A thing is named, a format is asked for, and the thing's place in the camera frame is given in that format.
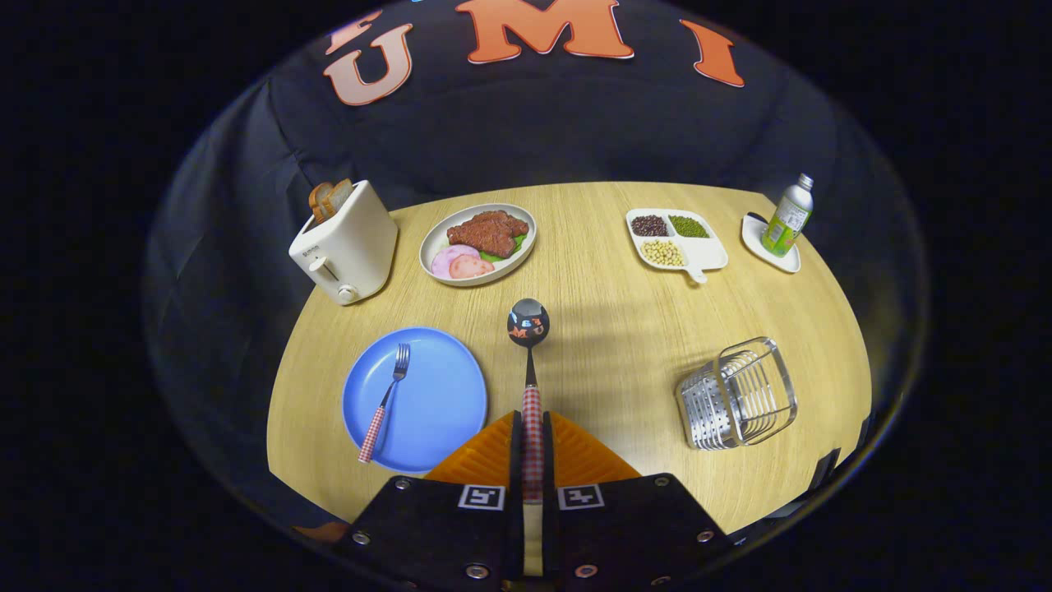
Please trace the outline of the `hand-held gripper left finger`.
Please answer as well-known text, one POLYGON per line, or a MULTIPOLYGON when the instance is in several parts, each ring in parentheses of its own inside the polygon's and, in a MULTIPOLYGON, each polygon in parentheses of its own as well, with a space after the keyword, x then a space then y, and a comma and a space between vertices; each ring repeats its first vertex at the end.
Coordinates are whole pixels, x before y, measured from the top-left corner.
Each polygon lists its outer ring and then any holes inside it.
POLYGON ((523 420, 506 421, 507 483, 397 475, 345 536, 345 558, 394 591, 502 591, 524 569, 523 420))

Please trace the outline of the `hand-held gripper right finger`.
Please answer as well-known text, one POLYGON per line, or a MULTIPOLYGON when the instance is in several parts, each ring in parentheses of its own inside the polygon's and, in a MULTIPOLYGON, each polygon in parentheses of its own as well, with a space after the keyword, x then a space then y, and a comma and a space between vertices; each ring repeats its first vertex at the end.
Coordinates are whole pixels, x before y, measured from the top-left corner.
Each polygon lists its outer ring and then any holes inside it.
POLYGON ((680 591, 732 539, 670 473, 557 484, 557 414, 545 413, 542 573, 557 591, 680 591))

